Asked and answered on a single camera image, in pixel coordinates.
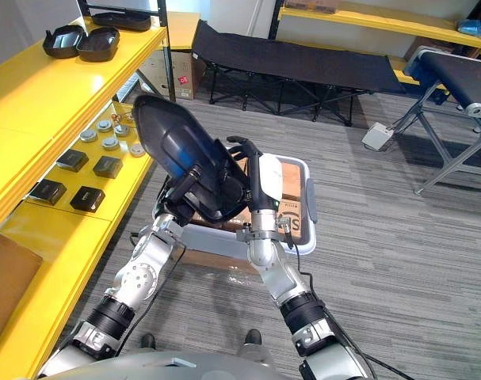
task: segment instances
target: black case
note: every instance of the black case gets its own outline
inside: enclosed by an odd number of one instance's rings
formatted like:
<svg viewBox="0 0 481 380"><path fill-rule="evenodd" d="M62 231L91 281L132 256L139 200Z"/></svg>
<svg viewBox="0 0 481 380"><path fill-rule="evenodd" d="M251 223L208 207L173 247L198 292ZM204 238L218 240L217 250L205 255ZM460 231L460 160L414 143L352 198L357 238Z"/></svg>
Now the black case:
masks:
<svg viewBox="0 0 481 380"><path fill-rule="evenodd" d="M151 28L151 16L140 12L105 12L92 16L92 21L96 25L115 26L120 29L136 30L144 32Z"/></svg>
<svg viewBox="0 0 481 380"><path fill-rule="evenodd" d="M80 25L61 26L53 34L47 30L43 41L44 52L58 59L76 57L77 46L85 35L85 30Z"/></svg>
<svg viewBox="0 0 481 380"><path fill-rule="evenodd" d="M104 62L113 58L120 33L115 28L98 28L83 37L78 44L80 58L88 62Z"/></svg>

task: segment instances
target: small round metal part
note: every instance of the small round metal part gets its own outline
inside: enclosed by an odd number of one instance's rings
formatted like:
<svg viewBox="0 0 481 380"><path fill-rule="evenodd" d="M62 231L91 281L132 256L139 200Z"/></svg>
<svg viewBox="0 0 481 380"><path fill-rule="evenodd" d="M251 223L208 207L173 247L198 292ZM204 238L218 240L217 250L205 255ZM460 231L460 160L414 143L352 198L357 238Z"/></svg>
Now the small round metal part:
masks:
<svg viewBox="0 0 481 380"><path fill-rule="evenodd" d="M96 127L100 132L108 132L112 130L112 122L110 120L99 120Z"/></svg>
<svg viewBox="0 0 481 380"><path fill-rule="evenodd" d="M145 154L145 149L141 144L132 144L129 148L129 153L131 153L133 157L142 157Z"/></svg>
<svg viewBox="0 0 481 380"><path fill-rule="evenodd" d="M103 139L101 145L105 150L115 150L119 147L119 140L117 140L116 137L107 137L106 139Z"/></svg>
<svg viewBox="0 0 481 380"><path fill-rule="evenodd" d="M115 135L118 136L118 137L125 137L125 136L129 135L129 127L127 127L123 124L116 125L113 128L113 131L115 132Z"/></svg>
<svg viewBox="0 0 481 380"><path fill-rule="evenodd" d="M94 129L86 129L80 134L80 139L84 143L91 143L97 140L97 133Z"/></svg>

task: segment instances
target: blue object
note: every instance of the blue object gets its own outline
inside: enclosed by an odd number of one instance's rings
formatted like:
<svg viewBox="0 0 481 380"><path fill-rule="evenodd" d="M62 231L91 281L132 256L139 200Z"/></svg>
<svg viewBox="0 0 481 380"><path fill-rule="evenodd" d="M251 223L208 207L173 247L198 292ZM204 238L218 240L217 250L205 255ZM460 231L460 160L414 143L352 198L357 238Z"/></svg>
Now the blue object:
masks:
<svg viewBox="0 0 481 380"><path fill-rule="evenodd" d="M458 22L457 30L469 36L481 37L480 20L461 20Z"/></svg>

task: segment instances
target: plastic bin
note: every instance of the plastic bin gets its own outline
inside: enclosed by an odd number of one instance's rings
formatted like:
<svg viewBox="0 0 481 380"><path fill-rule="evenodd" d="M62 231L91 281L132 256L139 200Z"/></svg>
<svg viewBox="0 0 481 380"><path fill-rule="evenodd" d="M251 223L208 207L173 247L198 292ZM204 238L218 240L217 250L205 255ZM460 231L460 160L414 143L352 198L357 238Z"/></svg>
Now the plastic bin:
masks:
<svg viewBox="0 0 481 380"><path fill-rule="evenodd" d="M277 155L277 158L279 158L281 162L287 162L300 167L300 187L302 188L300 195L300 213L302 227L300 243L297 244L300 255L308 255L314 251L316 247L315 223L317 222L314 183L311 179L309 167L304 161L298 158L279 155ZM188 224L184 228L182 240L188 249L234 257L236 259L246 259L247 244L242 241L237 241L236 234L233 232ZM296 255L295 248L290 249L286 243L282 243L282 245L286 253Z"/></svg>

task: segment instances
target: yellow metal shelf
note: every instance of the yellow metal shelf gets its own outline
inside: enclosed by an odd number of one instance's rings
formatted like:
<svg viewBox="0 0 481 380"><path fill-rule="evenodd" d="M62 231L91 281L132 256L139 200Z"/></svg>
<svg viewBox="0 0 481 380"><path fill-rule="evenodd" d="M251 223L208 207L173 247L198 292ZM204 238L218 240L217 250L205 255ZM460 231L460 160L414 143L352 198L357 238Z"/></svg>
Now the yellow metal shelf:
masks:
<svg viewBox="0 0 481 380"><path fill-rule="evenodd" d="M113 103L98 119L130 109L129 105ZM127 152L127 145L138 141L134 128L129 136L120 138L118 150L101 148L101 140L108 135L99 134L95 142L77 141L73 145L89 157L78 173L54 167L45 177L67 188L55 206L27 199L0 228L1 234L43 258L0 336L0 379L31 378L39 370L152 163L148 154L134 158ZM102 155L121 158L123 167L117 178L96 177L92 172ZM83 185L105 193L95 214L69 206Z"/></svg>
<svg viewBox="0 0 481 380"><path fill-rule="evenodd" d="M103 63L53 59L40 41L0 65L0 224L165 37L155 26L120 31Z"/></svg>
<svg viewBox="0 0 481 380"><path fill-rule="evenodd" d="M168 12L171 50L191 50L199 20L199 13Z"/></svg>
<svg viewBox="0 0 481 380"><path fill-rule="evenodd" d="M332 50L348 50L343 47L338 47L338 46L333 46L333 45L323 45L323 44L313 44L313 43L308 43L308 42L301 42L301 41L290 41L290 40L283 40L284 42L289 42L291 44L298 44L298 45L303 45L303 46L310 46L312 48L318 48L318 49L332 49ZM368 51L358 51L354 50L357 53L363 53L363 54L373 54L369 53ZM409 75L405 75L403 73L404 67L406 66L407 61L404 58L401 57L394 57L394 56L388 56L388 59L390 59L390 64L391 68L393 69L393 72L399 82L402 83L408 83L411 85L418 85L420 82L415 81L412 77ZM438 86L439 89L446 89L443 85Z"/></svg>
<svg viewBox="0 0 481 380"><path fill-rule="evenodd" d="M279 20L287 16L360 25L412 36L434 38L435 40L481 49L481 37L469 36L456 31L455 23L452 21L379 6L341 2L340 9L337 9L336 13L320 13L314 10L281 7Z"/></svg>

